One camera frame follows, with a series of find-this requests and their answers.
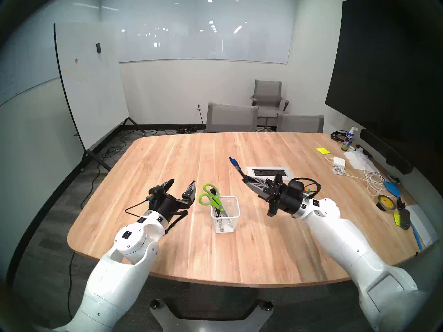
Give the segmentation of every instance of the gray carpet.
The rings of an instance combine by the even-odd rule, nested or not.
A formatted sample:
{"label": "gray carpet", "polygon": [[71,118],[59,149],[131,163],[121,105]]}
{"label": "gray carpet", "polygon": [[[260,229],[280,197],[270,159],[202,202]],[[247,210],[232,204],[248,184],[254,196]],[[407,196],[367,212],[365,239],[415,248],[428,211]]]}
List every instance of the gray carpet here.
{"label": "gray carpet", "polygon": [[[122,145],[121,132],[109,145]],[[129,145],[141,133],[136,131],[123,140]],[[106,160],[114,165],[121,152]],[[94,183],[94,190],[106,176]],[[14,281],[14,292],[23,302],[23,311],[35,324],[55,328],[70,321],[67,310],[69,263],[73,251],[66,236],[78,214],[80,203],[97,174],[92,161],[66,189],[47,214],[29,243]],[[86,282],[96,261],[75,255],[72,264],[72,315],[80,306]],[[262,332],[280,331],[372,331],[358,305],[358,291],[352,282],[300,288],[235,288],[201,285],[148,277],[134,306],[117,322],[113,331],[161,332],[160,324],[149,311],[153,298],[165,299],[171,311],[181,317],[240,318],[256,299],[271,301],[275,308]]]}

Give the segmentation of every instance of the wooden table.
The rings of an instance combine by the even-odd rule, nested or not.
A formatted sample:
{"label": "wooden table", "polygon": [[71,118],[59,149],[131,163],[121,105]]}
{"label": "wooden table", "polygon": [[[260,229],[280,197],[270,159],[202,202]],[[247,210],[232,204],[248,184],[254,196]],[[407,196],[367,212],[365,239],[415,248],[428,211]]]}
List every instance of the wooden table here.
{"label": "wooden table", "polygon": [[[316,150],[325,147],[325,156]],[[178,281],[278,287],[323,284],[349,279],[311,234],[308,225],[279,211],[266,215],[268,204],[242,181],[229,156],[247,166],[288,167],[296,177],[317,180],[317,198],[334,200],[344,219],[351,220],[372,248],[390,265],[418,251],[412,229],[395,225],[392,214],[375,206],[375,197],[360,179],[332,173],[326,157],[341,156],[340,144],[329,135],[314,133],[207,133],[167,135],[136,140],[112,168],[82,210],[68,234],[77,253],[99,259],[113,244],[115,234],[136,218],[124,209],[141,202],[148,190],[170,178],[169,193],[181,198],[193,180],[197,195],[202,185],[214,183],[222,196],[236,196],[241,216],[234,233],[216,234],[210,209],[198,200],[189,215],[160,242],[151,275]],[[363,171],[346,166],[348,174]],[[400,188],[407,204],[412,198]],[[141,215],[148,204],[132,210]]]}

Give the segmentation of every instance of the whiteboard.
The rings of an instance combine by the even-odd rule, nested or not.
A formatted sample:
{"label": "whiteboard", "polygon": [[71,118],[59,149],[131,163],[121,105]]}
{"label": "whiteboard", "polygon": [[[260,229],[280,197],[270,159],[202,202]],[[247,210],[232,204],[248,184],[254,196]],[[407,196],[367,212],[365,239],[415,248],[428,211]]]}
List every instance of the whiteboard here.
{"label": "whiteboard", "polygon": [[55,24],[60,77],[86,150],[129,116],[114,31],[112,24]]}
{"label": "whiteboard", "polygon": [[295,3],[102,0],[107,9],[101,21],[116,25],[119,62],[198,58],[287,64]]}
{"label": "whiteboard", "polygon": [[57,78],[54,22],[99,21],[99,0],[52,0],[30,16],[0,49],[0,105]]}

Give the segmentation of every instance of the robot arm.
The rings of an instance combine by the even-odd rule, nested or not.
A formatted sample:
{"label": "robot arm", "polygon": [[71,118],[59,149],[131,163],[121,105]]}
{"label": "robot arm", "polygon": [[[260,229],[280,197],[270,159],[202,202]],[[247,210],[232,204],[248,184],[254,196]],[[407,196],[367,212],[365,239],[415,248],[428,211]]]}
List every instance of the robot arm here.
{"label": "robot arm", "polygon": [[[424,293],[417,290],[405,270],[383,262],[360,230],[351,221],[340,218],[334,201],[314,198],[321,189],[319,183],[310,178],[295,178],[286,185],[281,175],[275,176],[274,181],[264,181],[245,175],[236,160],[230,160],[243,182],[269,203],[269,216],[281,209],[309,225],[323,249],[357,286],[360,307],[375,331],[400,331],[406,327],[425,298]],[[311,181],[317,189],[307,190],[300,179]]]}
{"label": "robot arm", "polygon": [[[172,179],[149,190],[149,210],[117,233],[113,247],[89,276],[77,313],[56,331],[111,331],[134,304],[157,257],[158,240],[187,215],[178,210],[190,208],[195,200],[195,182],[181,200],[166,193],[173,183]],[[174,215],[180,217],[167,228]],[[132,264],[123,264],[123,257]]]}

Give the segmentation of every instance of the scissors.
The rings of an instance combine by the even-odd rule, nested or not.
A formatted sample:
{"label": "scissors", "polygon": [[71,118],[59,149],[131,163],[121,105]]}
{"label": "scissors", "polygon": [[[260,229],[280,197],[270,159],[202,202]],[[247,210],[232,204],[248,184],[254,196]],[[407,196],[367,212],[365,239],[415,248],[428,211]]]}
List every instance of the scissors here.
{"label": "scissors", "polygon": [[[207,189],[207,187],[211,187],[212,189],[215,190],[216,193],[215,193],[215,194],[212,194],[212,193]],[[228,217],[228,214],[226,213],[226,211],[225,211],[225,209],[223,208],[223,205],[222,205],[222,203],[221,203],[221,201],[220,201],[220,192],[219,192],[219,190],[217,189],[217,187],[214,186],[213,184],[206,183],[206,184],[203,186],[203,191],[205,191],[205,193],[201,193],[200,196],[198,197],[198,201],[200,202],[200,204],[203,205],[203,206],[209,206],[209,205],[214,206],[216,209],[218,209],[218,210],[220,211],[221,216],[227,218],[227,217]],[[208,201],[208,202],[203,202],[203,201],[202,201],[202,198],[205,197],[205,196],[209,198],[209,201]]]}

